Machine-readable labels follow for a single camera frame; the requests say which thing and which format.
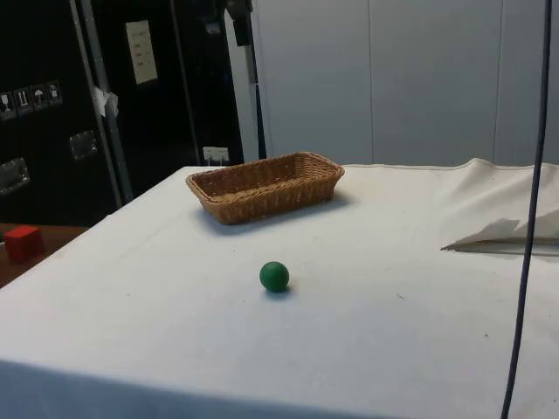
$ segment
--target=table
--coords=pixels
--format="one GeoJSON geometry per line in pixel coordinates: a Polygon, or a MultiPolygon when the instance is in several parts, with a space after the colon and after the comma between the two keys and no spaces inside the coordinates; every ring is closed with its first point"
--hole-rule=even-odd
{"type": "MultiPolygon", "coordinates": [[[[0,232],[8,232],[15,227],[17,227],[16,224],[0,223],[0,232]]],[[[39,225],[38,227],[41,229],[43,241],[45,242],[46,252],[44,254],[31,258],[22,264],[12,264],[8,260],[5,248],[3,246],[0,247],[0,288],[9,284],[12,280],[30,270],[43,259],[48,258],[52,253],[87,230],[85,227],[58,225],[39,225]]]]}
{"type": "MultiPolygon", "coordinates": [[[[520,173],[487,164],[346,167],[334,201],[236,226],[181,169],[0,291],[0,416],[498,417],[521,258],[440,250],[449,197],[520,173]]],[[[559,414],[558,274],[533,259],[511,418],[559,414]]]]}

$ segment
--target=red block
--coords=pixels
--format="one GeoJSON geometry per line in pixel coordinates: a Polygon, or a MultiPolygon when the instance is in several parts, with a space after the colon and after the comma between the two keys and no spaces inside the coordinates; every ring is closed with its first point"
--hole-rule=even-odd
{"type": "Polygon", "coordinates": [[[11,262],[21,264],[29,258],[45,253],[41,230],[30,225],[20,225],[3,235],[11,262]]]}

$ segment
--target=black cable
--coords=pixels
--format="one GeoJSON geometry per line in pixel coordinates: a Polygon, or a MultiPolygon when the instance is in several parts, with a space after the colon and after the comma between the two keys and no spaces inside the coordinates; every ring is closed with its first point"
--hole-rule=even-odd
{"type": "Polygon", "coordinates": [[[551,44],[551,4],[552,0],[546,0],[543,27],[543,59],[542,59],[542,90],[540,94],[540,127],[538,131],[538,142],[535,150],[534,176],[532,178],[532,192],[530,196],[530,209],[528,211],[528,232],[526,234],[526,247],[524,249],[524,260],[522,261],[521,286],[518,294],[518,310],[516,313],[516,326],[514,329],[513,353],[508,370],[507,391],[500,419],[508,419],[508,411],[513,398],[514,379],[516,378],[516,367],[518,356],[521,351],[522,325],[524,324],[524,307],[526,305],[526,291],[528,289],[528,273],[530,271],[530,259],[534,245],[535,211],[538,204],[538,191],[540,188],[540,175],[542,172],[543,143],[545,141],[546,125],[548,120],[548,87],[549,87],[549,47],[551,44]]]}

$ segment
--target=paper sign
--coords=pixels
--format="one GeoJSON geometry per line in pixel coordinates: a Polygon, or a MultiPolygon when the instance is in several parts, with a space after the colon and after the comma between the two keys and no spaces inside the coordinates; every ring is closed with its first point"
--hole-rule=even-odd
{"type": "Polygon", "coordinates": [[[147,20],[128,22],[126,23],[126,32],[128,35],[128,45],[130,46],[130,55],[132,57],[136,85],[156,80],[157,68],[155,66],[154,51],[151,45],[149,22],[147,20]]]}

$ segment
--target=wicker basket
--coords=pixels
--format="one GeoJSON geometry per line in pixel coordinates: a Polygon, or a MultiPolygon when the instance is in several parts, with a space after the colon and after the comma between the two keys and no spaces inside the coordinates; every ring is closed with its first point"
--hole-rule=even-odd
{"type": "Polygon", "coordinates": [[[202,206],[235,224],[327,201],[344,170],[326,157],[299,152],[190,175],[202,206]]]}

